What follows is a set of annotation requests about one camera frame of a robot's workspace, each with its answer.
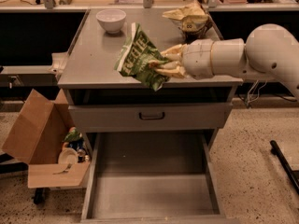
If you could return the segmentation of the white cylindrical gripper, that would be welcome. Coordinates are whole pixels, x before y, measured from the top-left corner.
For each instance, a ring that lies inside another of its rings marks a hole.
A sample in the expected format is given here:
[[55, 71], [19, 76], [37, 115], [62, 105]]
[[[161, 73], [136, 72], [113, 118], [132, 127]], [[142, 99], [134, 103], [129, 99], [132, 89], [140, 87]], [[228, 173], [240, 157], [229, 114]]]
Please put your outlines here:
[[167, 77], [185, 78], [187, 72], [195, 79], [211, 78], [214, 76], [211, 66], [212, 45], [211, 39], [195, 40], [185, 49], [182, 44], [175, 45], [161, 52], [163, 57], [173, 62], [161, 64], [151, 61], [149, 67]]

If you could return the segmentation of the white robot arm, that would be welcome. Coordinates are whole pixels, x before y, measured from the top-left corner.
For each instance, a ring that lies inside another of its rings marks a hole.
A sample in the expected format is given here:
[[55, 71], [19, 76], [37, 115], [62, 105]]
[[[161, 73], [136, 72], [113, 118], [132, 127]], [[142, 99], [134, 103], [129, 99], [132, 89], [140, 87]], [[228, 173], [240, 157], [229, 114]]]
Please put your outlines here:
[[149, 62], [149, 67], [161, 75], [274, 79], [299, 99], [299, 42], [277, 24], [261, 25], [247, 39], [197, 39], [189, 45], [175, 45], [162, 55], [167, 63]]

